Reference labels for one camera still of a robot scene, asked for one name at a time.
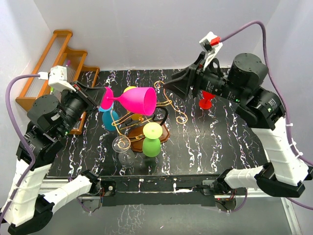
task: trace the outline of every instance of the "wooden rack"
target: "wooden rack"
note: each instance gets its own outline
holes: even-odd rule
[[[74,50],[68,47],[68,42],[73,33],[70,30],[55,30],[42,53],[39,61],[37,62],[33,74],[40,71],[49,72],[53,66],[62,65],[67,67],[67,81],[77,81],[82,71],[93,71],[94,78],[91,87],[94,87],[97,80],[99,67],[89,67],[84,65],[84,61],[87,57],[85,50]],[[26,82],[19,97],[16,98],[16,102],[26,111],[29,111],[35,100],[45,94],[50,93],[50,87],[48,81],[39,80],[37,78],[29,78]],[[53,92],[58,98],[61,97],[58,91]],[[80,135],[84,126],[86,113],[82,115],[82,118],[75,125],[70,134]]]

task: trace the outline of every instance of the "gray floor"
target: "gray floor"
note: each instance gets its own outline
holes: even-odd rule
[[[290,235],[280,198],[248,198],[231,215],[198,205],[128,205],[101,208],[92,216],[76,201],[56,212],[36,235]]]

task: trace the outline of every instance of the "white wall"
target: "white wall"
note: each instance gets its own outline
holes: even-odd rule
[[[0,207],[12,184],[19,144],[6,111],[5,89],[14,77],[32,72],[51,35],[33,0],[0,1]],[[23,131],[29,119],[15,98],[25,82],[16,84],[11,93],[13,112]],[[1,227],[1,235],[9,234],[5,227]]]
[[[292,135],[304,157],[313,161],[313,3],[311,0],[281,1],[267,25],[268,56],[277,86],[289,106],[294,124]],[[255,53],[261,58],[261,42]],[[266,87],[271,88],[269,81]],[[313,207],[313,182],[305,182],[306,190],[297,201]],[[313,232],[312,215],[294,205],[304,235]]]
[[[265,24],[279,0],[34,0],[51,31],[73,30],[70,45],[88,51],[102,70],[183,68],[201,52],[209,31],[223,36],[255,19]],[[220,52],[224,65],[252,51],[257,27]]]

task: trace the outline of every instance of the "red connector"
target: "red connector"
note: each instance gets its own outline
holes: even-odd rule
[[[210,45],[211,46],[217,45],[218,43],[220,43],[220,39],[221,39],[220,37],[212,39]]]

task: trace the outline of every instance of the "marble tabletop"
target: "marble tabletop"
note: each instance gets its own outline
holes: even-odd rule
[[[128,86],[153,87],[154,82],[166,82],[177,71],[101,71],[96,86],[108,86],[114,96],[120,96]],[[80,81],[90,86],[93,77],[92,72],[86,72]],[[156,92],[158,101],[165,101],[163,89],[156,89]],[[102,113],[94,112],[86,117],[81,135],[71,135],[63,140],[64,148],[58,153],[47,177],[75,177],[86,169],[101,176],[220,174],[229,167],[251,168],[267,162],[259,139],[235,114],[235,104],[215,97],[212,108],[203,110],[199,107],[201,94],[183,101],[170,91],[166,93],[174,106],[187,114],[188,121],[177,123],[176,117],[180,114],[166,106],[169,116],[165,125],[171,136],[162,144],[157,157],[148,158],[143,153],[135,153],[134,166],[125,169],[112,149],[117,132],[105,130]],[[120,116],[126,114],[118,102],[115,102],[114,109]]]

